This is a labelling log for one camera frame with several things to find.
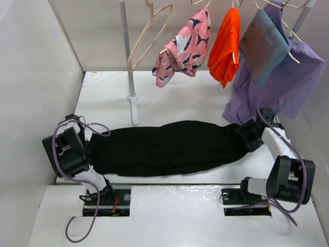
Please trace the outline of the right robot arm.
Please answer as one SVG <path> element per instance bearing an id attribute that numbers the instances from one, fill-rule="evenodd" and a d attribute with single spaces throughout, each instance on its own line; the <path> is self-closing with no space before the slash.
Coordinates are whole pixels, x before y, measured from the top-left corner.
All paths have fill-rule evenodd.
<path id="1" fill-rule="evenodd" d="M 237 196 L 248 203 L 256 195 L 305 205 L 309 202 L 316 166 L 305 160 L 291 145 L 280 123 L 274 122 L 273 110 L 257 109 L 256 119 L 249 120 L 236 130 L 249 152 L 263 144 L 269 149 L 274 164 L 266 179 L 245 177 Z"/>

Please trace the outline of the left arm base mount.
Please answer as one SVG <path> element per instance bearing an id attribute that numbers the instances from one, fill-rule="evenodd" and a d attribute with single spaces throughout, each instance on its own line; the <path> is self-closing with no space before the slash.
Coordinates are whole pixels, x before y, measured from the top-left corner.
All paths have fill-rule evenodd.
<path id="1" fill-rule="evenodd" d="M 131 202 L 131 185 L 112 185 L 114 196 L 101 193 L 100 205 L 97 212 L 98 217 L 128 217 L 130 215 Z M 89 195 L 88 191 L 85 195 L 79 196 L 83 201 L 83 216 L 93 216 L 97 206 L 97 195 Z"/>

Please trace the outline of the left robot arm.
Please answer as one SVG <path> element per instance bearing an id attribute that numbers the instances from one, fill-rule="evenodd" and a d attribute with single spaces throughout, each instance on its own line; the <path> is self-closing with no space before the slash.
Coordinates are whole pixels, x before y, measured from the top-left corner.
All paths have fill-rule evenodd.
<path id="1" fill-rule="evenodd" d="M 81 183 L 87 189 L 87 195 L 82 199 L 95 201 L 99 199 L 103 204 L 110 204 L 115 198 L 115 191 L 110 182 L 103 175 L 96 172 L 91 165 L 87 152 L 85 130 L 102 137 L 110 136 L 108 127 L 104 133 L 92 129 L 90 124 L 82 122 L 80 116 L 70 114 L 60 122 L 54 133 L 42 140 L 43 147 L 51 166 L 60 178 Z"/>

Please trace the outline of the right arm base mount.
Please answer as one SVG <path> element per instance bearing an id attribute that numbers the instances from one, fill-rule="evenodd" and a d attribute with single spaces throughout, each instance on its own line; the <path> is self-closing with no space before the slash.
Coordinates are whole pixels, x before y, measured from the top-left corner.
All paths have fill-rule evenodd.
<path id="1" fill-rule="evenodd" d="M 240 185 L 223 185 L 219 201 L 224 216 L 272 216 L 268 201 L 260 195 L 244 192 Z"/>

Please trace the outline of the black trousers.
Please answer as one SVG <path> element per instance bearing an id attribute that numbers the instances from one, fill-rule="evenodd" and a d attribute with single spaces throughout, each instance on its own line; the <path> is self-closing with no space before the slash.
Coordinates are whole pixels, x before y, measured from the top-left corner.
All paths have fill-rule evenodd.
<path id="1" fill-rule="evenodd" d="M 248 153 L 235 132 L 238 127 L 186 120 L 161 127 L 116 129 L 108 137 L 94 134 L 87 149 L 90 163 L 99 174 L 192 174 L 238 161 Z"/>

